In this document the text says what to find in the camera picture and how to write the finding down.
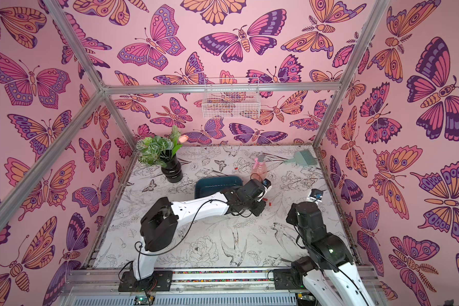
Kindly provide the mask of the teal plastic storage box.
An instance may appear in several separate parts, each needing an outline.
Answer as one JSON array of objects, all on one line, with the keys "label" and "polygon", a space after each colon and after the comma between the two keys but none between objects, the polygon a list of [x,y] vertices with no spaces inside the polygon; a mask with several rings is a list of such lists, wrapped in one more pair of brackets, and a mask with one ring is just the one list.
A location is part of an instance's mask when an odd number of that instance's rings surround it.
[{"label": "teal plastic storage box", "polygon": [[209,177],[200,179],[195,186],[195,199],[205,198],[224,189],[243,186],[243,180],[237,176]]}]

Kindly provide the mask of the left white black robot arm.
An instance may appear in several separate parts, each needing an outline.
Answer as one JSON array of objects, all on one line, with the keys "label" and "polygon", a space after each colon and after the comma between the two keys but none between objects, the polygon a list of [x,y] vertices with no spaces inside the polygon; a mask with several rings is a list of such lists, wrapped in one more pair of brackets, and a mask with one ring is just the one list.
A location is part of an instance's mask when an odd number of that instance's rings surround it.
[{"label": "left white black robot arm", "polygon": [[190,201],[160,198],[141,218],[140,238],[135,242],[137,258],[122,274],[120,292],[148,291],[155,287],[154,265],[159,256],[171,252],[176,231],[192,227],[195,221],[222,215],[241,216],[245,211],[258,217],[265,209],[264,200],[272,184],[252,179],[243,186],[233,186],[212,195]]}]

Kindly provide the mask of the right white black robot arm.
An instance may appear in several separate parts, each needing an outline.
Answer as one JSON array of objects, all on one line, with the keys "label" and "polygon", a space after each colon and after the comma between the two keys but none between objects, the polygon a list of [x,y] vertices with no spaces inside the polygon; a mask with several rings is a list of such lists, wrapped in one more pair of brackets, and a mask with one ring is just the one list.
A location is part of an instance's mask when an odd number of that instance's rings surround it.
[{"label": "right white black robot arm", "polygon": [[308,252],[291,263],[297,285],[319,305],[374,305],[351,253],[340,237],[326,229],[316,203],[294,203],[286,222],[295,227]]}]

